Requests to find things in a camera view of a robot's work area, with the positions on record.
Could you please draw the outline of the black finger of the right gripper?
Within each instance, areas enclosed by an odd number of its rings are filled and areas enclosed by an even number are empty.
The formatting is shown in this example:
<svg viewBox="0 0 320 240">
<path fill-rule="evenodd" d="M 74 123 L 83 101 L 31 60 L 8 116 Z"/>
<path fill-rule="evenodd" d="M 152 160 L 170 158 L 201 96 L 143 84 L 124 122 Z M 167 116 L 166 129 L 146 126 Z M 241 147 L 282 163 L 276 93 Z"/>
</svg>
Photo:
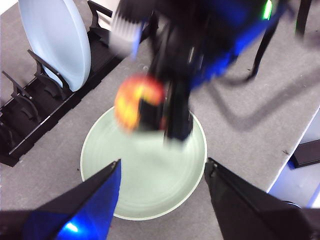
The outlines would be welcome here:
<svg viewBox="0 0 320 240">
<path fill-rule="evenodd" d="M 156 104 L 151 104 L 145 99 L 139 100 L 138 105 L 138 127 L 140 132 L 160 131 L 162 127 L 164 103 L 160 101 Z"/>
<path fill-rule="evenodd" d="M 193 117 L 189 108 L 189 82 L 176 79 L 169 83 L 165 101 L 165 131 L 164 136 L 169 140 L 181 143 L 187 140 L 193 129 Z"/>
</svg>

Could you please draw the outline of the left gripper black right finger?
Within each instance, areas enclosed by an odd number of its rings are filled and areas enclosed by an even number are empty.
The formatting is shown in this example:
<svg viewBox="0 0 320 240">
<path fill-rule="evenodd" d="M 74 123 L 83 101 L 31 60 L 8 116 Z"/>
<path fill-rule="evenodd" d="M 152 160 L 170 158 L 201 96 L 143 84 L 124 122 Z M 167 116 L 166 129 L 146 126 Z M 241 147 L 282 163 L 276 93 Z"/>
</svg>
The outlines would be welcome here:
<svg viewBox="0 0 320 240">
<path fill-rule="evenodd" d="M 318 240 L 320 210 L 280 200 L 209 157 L 207 183 L 225 240 Z"/>
</svg>

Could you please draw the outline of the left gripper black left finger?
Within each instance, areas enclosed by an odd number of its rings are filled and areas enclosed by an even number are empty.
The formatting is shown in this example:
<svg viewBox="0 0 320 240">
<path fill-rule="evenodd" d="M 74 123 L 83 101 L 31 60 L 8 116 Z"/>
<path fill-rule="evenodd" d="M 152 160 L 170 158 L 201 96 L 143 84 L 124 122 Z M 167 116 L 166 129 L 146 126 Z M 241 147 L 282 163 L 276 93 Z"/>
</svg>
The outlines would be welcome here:
<svg viewBox="0 0 320 240">
<path fill-rule="evenodd" d="M 105 240 L 119 198 L 121 160 L 35 209 L 3 210 L 2 240 Z"/>
</svg>

